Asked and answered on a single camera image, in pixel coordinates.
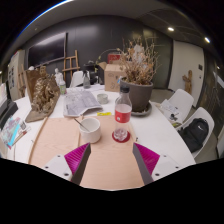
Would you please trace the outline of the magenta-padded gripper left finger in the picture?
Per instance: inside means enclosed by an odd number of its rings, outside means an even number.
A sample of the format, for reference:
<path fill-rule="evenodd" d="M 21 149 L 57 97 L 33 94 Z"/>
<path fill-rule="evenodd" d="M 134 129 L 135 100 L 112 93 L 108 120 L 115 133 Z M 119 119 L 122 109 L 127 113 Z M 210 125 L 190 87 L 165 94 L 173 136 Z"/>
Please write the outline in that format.
<path fill-rule="evenodd" d="M 79 185 L 90 154 L 91 145 L 86 143 L 65 155 L 56 155 L 43 166 L 43 170 Z"/>

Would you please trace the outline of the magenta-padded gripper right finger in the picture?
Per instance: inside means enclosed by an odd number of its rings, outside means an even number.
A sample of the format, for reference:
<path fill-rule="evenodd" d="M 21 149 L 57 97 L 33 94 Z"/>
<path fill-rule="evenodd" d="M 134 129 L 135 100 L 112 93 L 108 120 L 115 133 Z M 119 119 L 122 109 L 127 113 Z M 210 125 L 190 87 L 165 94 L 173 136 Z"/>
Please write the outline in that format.
<path fill-rule="evenodd" d="M 181 169 L 167 154 L 157 154 L 138 143 L 133 144 L 133 154 L 145 185 Z"/>

